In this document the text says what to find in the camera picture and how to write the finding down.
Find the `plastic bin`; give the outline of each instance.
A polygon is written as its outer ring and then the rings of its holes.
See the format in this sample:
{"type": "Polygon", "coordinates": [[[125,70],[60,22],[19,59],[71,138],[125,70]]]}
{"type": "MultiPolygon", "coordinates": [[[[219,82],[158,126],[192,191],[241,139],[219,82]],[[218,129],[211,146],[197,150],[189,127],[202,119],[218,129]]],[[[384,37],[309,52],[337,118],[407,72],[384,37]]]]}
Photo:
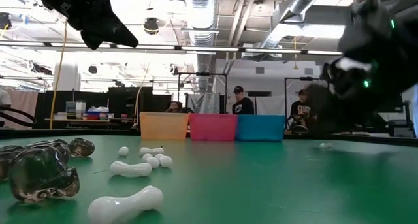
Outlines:
{"type": "Polygon", "coordinates": [[[285,116],[240,115],[235,139],[242,141],[282,141],[285,116]]]}
{"type": "Polygon", "coordinates": [[[192,140],[233,141],[238,116],[227,114],[190,114],[192,140]]]}
{"type": "Polygon", "coordinates": [[[148,140],[185,140],[189,114],[141,112],[141,138],[148,140]]]}

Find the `black cap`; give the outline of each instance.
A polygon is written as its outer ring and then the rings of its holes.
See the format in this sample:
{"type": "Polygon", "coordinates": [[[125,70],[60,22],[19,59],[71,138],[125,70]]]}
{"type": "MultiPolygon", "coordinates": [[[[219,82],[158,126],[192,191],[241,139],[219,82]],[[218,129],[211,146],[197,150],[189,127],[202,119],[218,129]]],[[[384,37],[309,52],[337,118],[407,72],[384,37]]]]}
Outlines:
{"type": "Polygon", "coordinates": [[[234,88],[234,93],[243,93],[244,92],[244,88],[242,88],[241,86],[236,86],[234,88]]]}

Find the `orange bin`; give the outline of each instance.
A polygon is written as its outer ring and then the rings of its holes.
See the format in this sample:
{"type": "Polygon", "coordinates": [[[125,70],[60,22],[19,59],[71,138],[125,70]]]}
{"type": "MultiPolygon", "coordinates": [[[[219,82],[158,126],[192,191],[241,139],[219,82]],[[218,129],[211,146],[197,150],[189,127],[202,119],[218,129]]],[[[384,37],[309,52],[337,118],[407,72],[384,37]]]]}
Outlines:
{"type": "Polygon", "coordinates": [[[189,114],[141,112],[141,138],[148,140],[185,140],[189,114]]]}

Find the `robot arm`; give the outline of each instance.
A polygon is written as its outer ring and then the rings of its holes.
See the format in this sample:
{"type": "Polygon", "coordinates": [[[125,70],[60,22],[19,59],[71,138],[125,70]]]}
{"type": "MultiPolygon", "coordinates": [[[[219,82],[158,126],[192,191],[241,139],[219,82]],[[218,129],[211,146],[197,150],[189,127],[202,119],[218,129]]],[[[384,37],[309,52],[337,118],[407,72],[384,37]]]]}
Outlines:
{"type": "Polygon", "coordinates": [[[353,5],[353,21],[338,50],[371,68],[345,70],[341,58],[324,66],[322,78],[334,91],[314,84],[307,88],[318,112],[316,133],[361,125],[381,104],[418,82],[418,0],[398,0],[390,8],[379,0],[366,0],[353,5]]]}
{"type": "Polygon", "coordinates": [[[110,0],[42,0],[44,6],[68,18],[86,45],[95,50],[102,42],[136,47],[138,40],[113,13],[110,0]]]}

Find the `black t-shirt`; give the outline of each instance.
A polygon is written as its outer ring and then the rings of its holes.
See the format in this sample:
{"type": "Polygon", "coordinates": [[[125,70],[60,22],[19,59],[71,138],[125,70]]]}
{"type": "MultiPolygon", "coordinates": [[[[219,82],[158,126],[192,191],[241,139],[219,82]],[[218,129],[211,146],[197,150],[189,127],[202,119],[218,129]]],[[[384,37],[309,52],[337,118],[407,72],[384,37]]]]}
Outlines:
{"type": "Polygon", "coordinates": [[[233,114],[254,114],[254,104],[251,99],[244,97],[233,104],[233,114]]]}
{"type": "Polygon", "coordinates": [[[306,115],[309,116],[311,112],[311,108],[307,103],[303,103],[301,101],[295,101],[292,104],[290,115],[296,116],[296,115],[306,115]]]}

